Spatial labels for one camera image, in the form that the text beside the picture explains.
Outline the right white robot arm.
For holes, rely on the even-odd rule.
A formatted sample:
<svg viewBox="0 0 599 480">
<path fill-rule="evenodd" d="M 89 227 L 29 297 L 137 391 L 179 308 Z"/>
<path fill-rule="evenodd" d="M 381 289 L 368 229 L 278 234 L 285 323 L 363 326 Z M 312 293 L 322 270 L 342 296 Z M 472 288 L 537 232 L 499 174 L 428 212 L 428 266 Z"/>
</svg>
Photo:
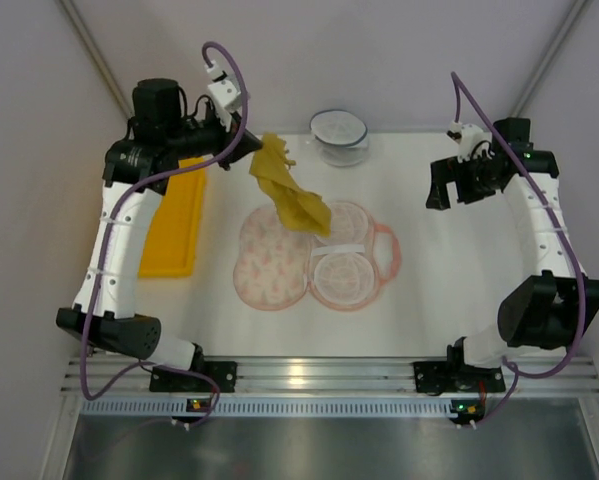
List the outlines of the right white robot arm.
<svg viewBox="0 0 599 480">
<path fill-rule="evenodd" d="M 452 122 L 457 153 L 431 163 L 426 206 L 447 210 L 448 187 L 471 204 L 502 193 L 518 235 L 524 279 L 500 304 L 494 324 L 456 345 L 465 365 L 495 368 L 541 350 L 571 349 L 577 331 L 599 310 L 599 280 L 578 281 L 580 266 L 562 244 L 567 238 L 559 200 L 559 168 L 550 151 L 537 150 L 526 118 L 498 120 L 498 137 L 474 124 Z"/>
</svg>

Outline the yellow bra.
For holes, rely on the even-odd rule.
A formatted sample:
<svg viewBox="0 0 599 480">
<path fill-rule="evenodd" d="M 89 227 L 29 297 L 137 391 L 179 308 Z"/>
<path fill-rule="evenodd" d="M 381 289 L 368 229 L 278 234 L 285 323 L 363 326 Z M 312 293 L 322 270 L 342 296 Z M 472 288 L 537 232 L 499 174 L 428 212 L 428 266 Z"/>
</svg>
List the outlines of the yellow bra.
<svg viewBox="0 0 599 480">
<path fill-rule="evenodd" d="M 293 232 L 328 237 L 331 209 L 320 195 L 301 188 L 293 179 L 291 168 L 296 162 L 288 157 L 286 142 L 273 133 L 264 133 L 261 141 L 249 173 L 272 200 L 280 223 Z"/>
</svg>

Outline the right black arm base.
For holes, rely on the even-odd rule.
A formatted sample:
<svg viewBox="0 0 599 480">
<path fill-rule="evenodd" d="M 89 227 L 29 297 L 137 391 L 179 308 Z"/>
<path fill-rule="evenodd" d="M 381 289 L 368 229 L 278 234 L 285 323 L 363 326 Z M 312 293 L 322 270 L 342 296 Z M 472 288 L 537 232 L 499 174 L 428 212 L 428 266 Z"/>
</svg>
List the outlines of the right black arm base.
<svg viewBox="0 0 599 480">
<path fill-rule="evenodd" d="M 500 368 L 466 366 L 449 360 L 426 360 L 413 363 L 418 393 L 440 396 L 446 393 L 503 393 L 505 381 Z"/>
</svg>

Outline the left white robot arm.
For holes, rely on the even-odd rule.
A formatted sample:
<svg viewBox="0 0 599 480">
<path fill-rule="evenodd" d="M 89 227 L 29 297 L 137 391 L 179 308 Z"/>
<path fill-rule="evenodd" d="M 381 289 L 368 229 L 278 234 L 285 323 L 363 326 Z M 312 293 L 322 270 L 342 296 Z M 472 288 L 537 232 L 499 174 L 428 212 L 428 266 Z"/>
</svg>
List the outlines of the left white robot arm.
<svg viewBox="0 0 599 480">
<path fill-rule="evenodd" d="M 242 88 L 227 74 L 208 86 L 210 103 L 196 120 L 171 79 L 133 89 L 134 115 L 106 152 L 102 211 L 90 265 L 57 326 L 88 346 L 178 370 L 201 367 L 200 346 L 167 335 L 159 319 L 137 313 L 136 284 L 149 227 L 180 161 L 211 155 L 223 169 L 262 147 L 238 112 Z"/>
</svg>

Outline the floral mesh laundry bag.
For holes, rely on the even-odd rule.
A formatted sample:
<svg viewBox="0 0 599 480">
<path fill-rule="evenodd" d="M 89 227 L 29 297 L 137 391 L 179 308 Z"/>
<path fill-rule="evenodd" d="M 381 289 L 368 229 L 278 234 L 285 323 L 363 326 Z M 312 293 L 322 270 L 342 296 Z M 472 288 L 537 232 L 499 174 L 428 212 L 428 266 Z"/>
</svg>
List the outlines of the floral mesh laundry bag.
<svg viewBox="0 0 599 480">
<path fill-rule="evenodd" d="M 277 311 L 310 294 L 327 308 L 349 312 L 379 296 L 401 268 L 397 236 L 356 203 L 334 201 L 330 210 L 328 237 L 288 230 L 272 205 L 244 220 L 233 270 L 243 303 Z"/>
</svg>

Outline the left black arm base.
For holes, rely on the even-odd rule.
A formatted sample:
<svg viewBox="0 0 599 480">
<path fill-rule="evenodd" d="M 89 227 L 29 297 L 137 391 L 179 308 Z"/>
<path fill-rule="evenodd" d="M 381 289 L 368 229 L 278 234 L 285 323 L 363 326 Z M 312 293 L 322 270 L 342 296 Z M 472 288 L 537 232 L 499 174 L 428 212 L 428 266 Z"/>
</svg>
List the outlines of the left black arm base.
<svg viewBox="0 0 599 480">
<path fill-rule="evenodd" d="M 233 393 L 238 363 L 226 360 L 205 360 L 197 376 L 153 367 L 149 391 L 153 393 Z"/>
</svg>

